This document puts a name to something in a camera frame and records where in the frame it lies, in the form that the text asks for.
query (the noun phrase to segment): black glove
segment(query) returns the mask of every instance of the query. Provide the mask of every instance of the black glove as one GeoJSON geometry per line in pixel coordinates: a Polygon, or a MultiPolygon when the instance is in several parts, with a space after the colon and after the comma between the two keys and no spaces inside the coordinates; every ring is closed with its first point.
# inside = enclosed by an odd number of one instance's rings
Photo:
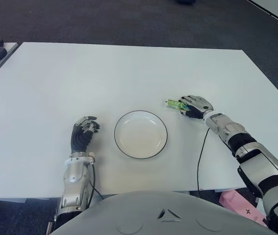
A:
{"type": "Polygon", "coordinates": [[[71,134],[71,153],[85,152],[93,133],[98,132],[100,125],[95,122],[96,117],[87,116],[77,121],[71,134]]]}

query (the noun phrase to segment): plate rim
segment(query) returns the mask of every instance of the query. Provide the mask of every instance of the plate rim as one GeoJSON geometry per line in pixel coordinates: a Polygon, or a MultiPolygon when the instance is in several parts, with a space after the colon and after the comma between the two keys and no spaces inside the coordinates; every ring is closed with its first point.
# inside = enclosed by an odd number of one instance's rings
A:
{"type": "Polygon", "coordinates": [[[167,140],[168,140],[168,131],[167,131],[167,127],[166,127],[165,123],[163,122],[163,120],[162,120],[158,115],[156,115],[156,114],[154,114],[154,113],[152,113],[152,112],[146,111],[146,110],[134,110],[134,111],[131,111],[131,112],[128,112],[128,113],[122,115],[122,116],[118,119],[118,121],[116,122],[115,128],[114,128],[114,140],[115,140],[115,144],[117,145],[117,147],[119,148],[119,150],[120,150],[123,154],[125,154],[125,155],[127,155],[128,157],[131,157],[131,158],[133,158],[133,159],[143,160],[143,159],[149,159],[149,158],[155,157],[157,154],[159,154],[159,153],[165,148],[165,146],[166,146],[166,144],[167,144],[167,140]],[[159,151],[158,151],[156,154],[154,154],[153,156],[150,156],[150,157],[147,157],[147,158],[135,158],[135,157],[130,156],[130,155],[128,155],[127,153],[125,153],[125,152],[118,146],[118,144],[117,144],[117,141],[116,141],[116,127],[117,127],[119,121],[120,121],[124,116],[126,116],[126,115],[128,115],[128,114],[131,114],[131,113],[133,113],[133,112],[146,112],[146,113],[150,113],[150,114],[156,116],[156,117],[163,123],[163,125],[164,125],[164,127],[165,127],[165,130],[166,130],[166,141],[165,141],[165,143],[164,143],[164,146],[162,147],[161,150],[159,150],[159,151]]]}

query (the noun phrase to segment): green object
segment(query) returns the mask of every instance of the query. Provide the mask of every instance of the green object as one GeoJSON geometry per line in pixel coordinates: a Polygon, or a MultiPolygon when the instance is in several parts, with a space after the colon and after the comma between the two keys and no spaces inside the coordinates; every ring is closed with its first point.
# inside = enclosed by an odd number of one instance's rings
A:
{"type": "Polygon", "coordinates": [[[174,109],[178,109],[178,110],[190,110],[188,106],[186,106],[184,103],[182,102],[179,102],[179,101],[175,101],[175,100],[172,100],[172,99],[167,99],[165,101],[166,105],[169,106],[169,107],[172,107],[174,109]]]}

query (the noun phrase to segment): robotic hand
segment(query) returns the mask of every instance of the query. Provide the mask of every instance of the robotic hand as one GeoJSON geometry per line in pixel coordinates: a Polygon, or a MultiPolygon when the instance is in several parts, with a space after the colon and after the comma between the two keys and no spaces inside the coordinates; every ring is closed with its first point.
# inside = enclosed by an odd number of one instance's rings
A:
{"type": "Polygon", "coordinates": [[[249,190],[263,198],[269,228],[278,233],[278,159],[257,142],[239,123],[213,111],[213,106],[200,96],[183,96],[189,111],[181,114],[203,119],[204,123],[218,134],[240,163],[238,173],[249,190]]]}
{"type": "Polygon", "coordinates": [[[71,134],[71,153],[85,152],[93,133],[97,133],[100,125],[95,122],[96,117],[87,116],[79,119],[73,127],[71,134]]]}
{"type": "Polygon", "coordinates": [[[181,110],[180,113],[190,118],[202,119],[205,114],[213,111],[213,106],[200,96],[183,96],[179,102],[189,107],[189,111],[181,110]]]}

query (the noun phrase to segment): dark floor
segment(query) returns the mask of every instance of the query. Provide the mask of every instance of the dark floor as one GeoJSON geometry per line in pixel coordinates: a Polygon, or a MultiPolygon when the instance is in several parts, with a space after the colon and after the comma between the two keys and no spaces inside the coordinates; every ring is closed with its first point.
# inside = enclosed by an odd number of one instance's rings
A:
{"type": "MultiPolygon", "coordinates": [[[[277,20],[246,0],[193,6],[175,0],[0,0],[0,36],[19,43],[242,49],[278,89],[277,20]]],[[[253,202],[245,189],[241,193],[253,202]]],[[[218,204],[219,194],[202,195],[218,204]]],[[[0,235],[45,234],[55,206],[55,199],[0,202],[0,235]]]]}

